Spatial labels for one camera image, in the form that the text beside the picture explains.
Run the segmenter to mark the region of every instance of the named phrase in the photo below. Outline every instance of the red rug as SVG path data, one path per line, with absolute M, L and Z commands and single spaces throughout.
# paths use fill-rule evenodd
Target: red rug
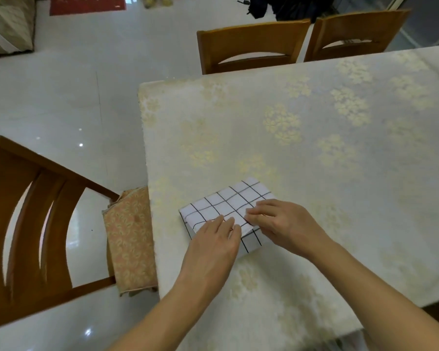
M 50 15 L 125 10 L 125 0 L 50 0 Z

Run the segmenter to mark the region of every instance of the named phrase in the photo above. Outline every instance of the glossy floor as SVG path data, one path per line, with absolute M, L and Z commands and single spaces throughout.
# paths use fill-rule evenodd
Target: glossy floor
M 49 1 L 39 2 L 36 52 L 0 58 L 0 134 L 116 192 L 147 183 L 138 85 L 201 76 L 197 30 L 274 20 L 270 7 L 255 20 L 236 0 L 174 0 L 150 10 L 126 1 L 126 11 L 54 17 Z M 74 286 L 108 276 L 107 203 L 85 192 L 71 219 Z M 102 350 L 157 301 L 108 288 L 1 327 L 0 350 Z

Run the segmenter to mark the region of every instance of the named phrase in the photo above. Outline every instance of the chair backrest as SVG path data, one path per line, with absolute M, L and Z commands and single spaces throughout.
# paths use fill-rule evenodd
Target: chair backrest
M 296 63 L 309 25 L 310 20 L 306 19 L 198 31 L 202 72 L 206 75 Z M 282 55 L 221 63 L 237 55 L 257 52 Z
M 304 61 L 383 52 L 410 10 L 357 12 L 318 18 Z
M 4 281 L 5 235 L 15 207 L 28 187 L 14 228 Z M 0 325 L 115 283 L 112 273 L 112 277 L 72 288 L 65 242 L 71 215 L 86 187 L 111 200 L 119 196 L 0 136 Z

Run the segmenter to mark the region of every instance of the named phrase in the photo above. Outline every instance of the tablecloth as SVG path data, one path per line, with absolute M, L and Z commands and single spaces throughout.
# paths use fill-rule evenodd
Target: tablecloth
M 253 176 L 415 303 L 439 300 L 439 47 L 147 83 L 139 101 L 161 297 L 190 241 L 179 208 Z M 360 327 L 269 244 L 180 349 L 299 350 Z

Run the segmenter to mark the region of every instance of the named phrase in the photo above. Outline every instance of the right hand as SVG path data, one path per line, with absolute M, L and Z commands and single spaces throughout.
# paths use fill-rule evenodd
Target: right hand
M 276 245 L 308 260 L 333 242 L 303 206 L 292 202 L 258 201 L 246 210 L 245 219 Z

